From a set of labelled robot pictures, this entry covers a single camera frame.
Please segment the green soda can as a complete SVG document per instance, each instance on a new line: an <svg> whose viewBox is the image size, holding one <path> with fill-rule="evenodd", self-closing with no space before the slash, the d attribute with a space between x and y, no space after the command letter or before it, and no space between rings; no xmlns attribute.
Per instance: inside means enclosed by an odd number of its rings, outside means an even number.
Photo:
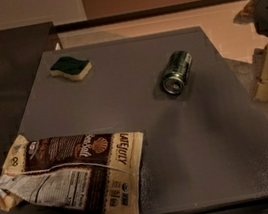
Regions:
<svg viewBox="0 0 268 214"><path fill-rule="evenodd" d="M187 51L173 52L162 74L163 89L172 95L179 95L188 84L192 56Z"/></svg>

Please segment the green and yellow sponge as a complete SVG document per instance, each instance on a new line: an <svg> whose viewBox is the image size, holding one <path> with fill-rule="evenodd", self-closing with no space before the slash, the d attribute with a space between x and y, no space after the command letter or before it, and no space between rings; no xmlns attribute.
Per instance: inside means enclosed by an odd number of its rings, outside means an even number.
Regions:
<svg viewBox="0 0 268 214"><path fill-rule="evenodd" d="M71 56L60 57L57 62L50 67L53 77L63 77L70 81L82 81L92 69L92 63L89 60L79 60Z"/></svg>

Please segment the brown chips bag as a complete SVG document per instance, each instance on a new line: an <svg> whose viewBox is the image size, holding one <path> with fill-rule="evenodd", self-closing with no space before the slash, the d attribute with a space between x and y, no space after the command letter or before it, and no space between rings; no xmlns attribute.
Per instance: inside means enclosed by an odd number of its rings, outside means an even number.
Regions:
<svg viewBox="0 0 268 214"><path fill-rule="evenodd" d="M0 176L0 209L20 202L96 214L140 214L141 132L28 141L18 135Z"/></svg>

